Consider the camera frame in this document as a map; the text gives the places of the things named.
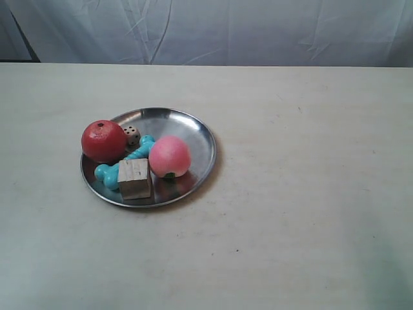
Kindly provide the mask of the round steel plate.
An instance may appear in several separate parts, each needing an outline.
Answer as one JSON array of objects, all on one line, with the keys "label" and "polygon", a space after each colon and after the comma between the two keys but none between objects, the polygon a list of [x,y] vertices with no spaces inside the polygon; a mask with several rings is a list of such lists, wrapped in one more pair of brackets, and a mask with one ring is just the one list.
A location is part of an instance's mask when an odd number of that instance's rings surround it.
[{"label": "round steel plate", "polygon": [[149,107],[126,112],[112,119],[120,126],[134,126],[140,134],[155,139],[173,135],[181,138],[190,148],[191,166],[186,174],[173,179],[152,178],[149,198],[123,200],[119,191],[105,188],[97,181],[94,170],[98,164],[81,156],[81,175],[88,188],[106,202],[120,207],[147,209],[176,202],[192,194],[208,179],[214,170],[217,145],[212,131],[196,117],[171,108]]}]

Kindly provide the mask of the pink toy peach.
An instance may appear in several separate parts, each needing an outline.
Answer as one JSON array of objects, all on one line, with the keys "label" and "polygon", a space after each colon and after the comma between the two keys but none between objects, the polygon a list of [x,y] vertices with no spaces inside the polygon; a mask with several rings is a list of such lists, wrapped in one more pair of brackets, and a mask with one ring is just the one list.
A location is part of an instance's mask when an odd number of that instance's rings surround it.
[{"label": "pink toy peach", "polygon": [[163,136],[151,148],[148,162],[158,178],[178,178],[191,165],[190,148],[177,136]]}]

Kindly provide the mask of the wooden cube block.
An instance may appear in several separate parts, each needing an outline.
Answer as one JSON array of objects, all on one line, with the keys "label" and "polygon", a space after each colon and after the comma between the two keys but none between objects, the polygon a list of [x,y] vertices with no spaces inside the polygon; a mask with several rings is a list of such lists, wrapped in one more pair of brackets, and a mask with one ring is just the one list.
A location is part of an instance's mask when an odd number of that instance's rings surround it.
[{"label": "wooden cube block", "polygon": [[148,160],[141,158],[120,161],[117,182],[124,200],[151,197],[152,179]]}]

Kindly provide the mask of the small wooden die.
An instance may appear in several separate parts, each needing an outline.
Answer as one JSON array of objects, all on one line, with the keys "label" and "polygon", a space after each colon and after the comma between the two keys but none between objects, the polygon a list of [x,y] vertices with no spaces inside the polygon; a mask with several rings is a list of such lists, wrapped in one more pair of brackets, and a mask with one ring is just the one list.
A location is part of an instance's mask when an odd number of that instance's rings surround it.
[{"label": "small wooden die", "polygon": [[137,128],[132,125],[126,125],[123,127],[123,132],[127,137],[129,146],[139,145],[141,134]]}]

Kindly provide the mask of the teal bone toy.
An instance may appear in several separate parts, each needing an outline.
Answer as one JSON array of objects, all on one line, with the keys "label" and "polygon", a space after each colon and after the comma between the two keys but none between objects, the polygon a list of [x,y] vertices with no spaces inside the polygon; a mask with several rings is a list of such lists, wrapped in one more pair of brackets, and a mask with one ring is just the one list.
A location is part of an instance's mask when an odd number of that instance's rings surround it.
[{"label": "teal bone toy", "polygon": [[[148,158],[151,148],[156,142],[155,138],[151,135],[144,135],[139,140],[139,147],[130,153],[123,160],[136,160]],[[119,160],[114,165],[100,164],[94,170],[94,176],[98,181],[103,182],[104,186],[111,191],[118,190],[118,175],[119,175]]]}]

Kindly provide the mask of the red toy apple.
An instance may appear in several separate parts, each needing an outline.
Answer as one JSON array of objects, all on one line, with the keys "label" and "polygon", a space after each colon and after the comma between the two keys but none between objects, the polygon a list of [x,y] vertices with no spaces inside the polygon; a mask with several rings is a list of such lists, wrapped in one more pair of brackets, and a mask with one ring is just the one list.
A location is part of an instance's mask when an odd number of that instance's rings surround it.
[{"label": "red toy apple", "polygon": [[127,145],[127,136],[123,129],[110,120],[95,121],[83,131],[81,148],[83,154],[98,163],[110,163],[118,160]]}]

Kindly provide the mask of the white backdrop cloth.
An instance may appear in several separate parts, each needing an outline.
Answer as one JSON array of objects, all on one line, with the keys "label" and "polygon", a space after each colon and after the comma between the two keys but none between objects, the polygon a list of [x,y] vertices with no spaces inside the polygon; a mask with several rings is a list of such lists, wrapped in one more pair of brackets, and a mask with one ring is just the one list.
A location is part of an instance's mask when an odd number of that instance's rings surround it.
[{"label": "white backdrop cloth", "polygon": [[2,1],[1,59],[412,66],[411,1]]}]

